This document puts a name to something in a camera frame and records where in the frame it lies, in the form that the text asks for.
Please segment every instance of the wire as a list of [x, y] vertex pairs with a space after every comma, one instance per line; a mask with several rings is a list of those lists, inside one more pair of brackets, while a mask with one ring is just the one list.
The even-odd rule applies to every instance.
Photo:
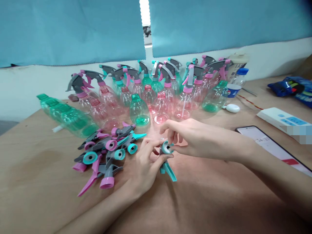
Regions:
[[249, 101], [247, 98], [245, 98], [245, 97], [243, 97], [243, 96], [241, 96], [241, 95], [239, 95], [239, 94], [238, 94], [237, 96], [240, 96], [240, 97], [242, 97], [243, 99], [245, 99], [247, 102], [250, 102], [250, 103], [253, 104], [256, 108], [258, 108], [258, 109], [260, 109], [260, 110], [263, 110], [262, 108], [256, 106], [253, 102]]

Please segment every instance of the pink plastic bottle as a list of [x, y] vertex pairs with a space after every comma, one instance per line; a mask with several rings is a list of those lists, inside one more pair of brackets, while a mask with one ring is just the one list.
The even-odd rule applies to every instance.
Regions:
[[111, 116], [106, 112], [106, 108], [103, 103], [99, 100], [91, 100], [91, 116], [94, 122], [103, 130], [111, 131], [112, 128], [119, 126], [119, 118], [116, 116]]
[[106, 87], [103, 87], [101, 90], [100, 101], [104, 104], [107, 112], [111, 115], [119, 116], [125, 113], [125, 109], [119, 104], [116, 96]]
[[159, 92], [157, 94], [157, 99], [155, 99], [152, 109], [152, 116], [155, 123], [162, 124], [166, 120], [171, 119], [172, 107], [166, 99], [166, 94], [164, 92]]
[[142, 94], [142, 100], [147, 104], [149, 111], [152, 111], [153, 103], [157, 95], [154, 90], [152, 90], [152, 86], [150, 84], [145, 85], [145, 89]]

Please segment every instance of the wooden table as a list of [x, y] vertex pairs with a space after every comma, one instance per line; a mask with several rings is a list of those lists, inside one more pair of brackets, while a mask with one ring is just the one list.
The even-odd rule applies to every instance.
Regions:
[[[241, 91], [262, 108], [277, 107], [311, 122], [312, 111], [298, 100], [276, 97], [268, 83], [283, 77], [247, 82], [258, 97]], [[312, 168], [307, 146], [256, 117], [258, 109], [242, 98], [239, 113], [216, 115], [197, 110], [193, 118], [234, 130], [256, 125], [281, 146]], [[118, 189], [131, 175], [134, 156], [121, 161], [124, 171], [115, 176], [115, 187], [99, 189], [100, 180], [83, 196], [77, 194], [91, 176], [71, 169], [81, 154], [82, 140], [66, 130], [53, 133], [57, 124], [42, 110], [0, 137], [1, 233], [53, 233]], [[160, 138], [159, 126], [136, 128]], [[155, 184], [127, 209], [108, 233], [307, 233], [307, 226], [243, 165], [193, 158], [175, 153], [169, 160], [177, 182], [158, 174]]]

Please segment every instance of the white device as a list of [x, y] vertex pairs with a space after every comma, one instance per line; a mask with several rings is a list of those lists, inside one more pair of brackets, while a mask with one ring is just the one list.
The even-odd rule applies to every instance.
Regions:
[[288, 135], [290, 134], [286, 131], [287, 127], [283, 126], [312, 126], [312, 124], [275, 107], [264, 109], [257, 116]]

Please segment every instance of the phone screen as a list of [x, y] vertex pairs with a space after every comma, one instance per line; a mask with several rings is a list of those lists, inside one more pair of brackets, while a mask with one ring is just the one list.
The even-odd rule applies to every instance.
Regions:
[[274, 155], [275, 157], [281, 159], [283, 162], [291, 165], [297, 170], [307, 174], [312, 177], [312, 172], [304, 164], [302, 164], [298, 159], [288, 153], [270, 137], [268, 137], [264, 132], [262, 132], [256, 126], [241, 127], [236, 129], [239, 133], [252, 138], [260, 146], [262, 146], [266, 151]]

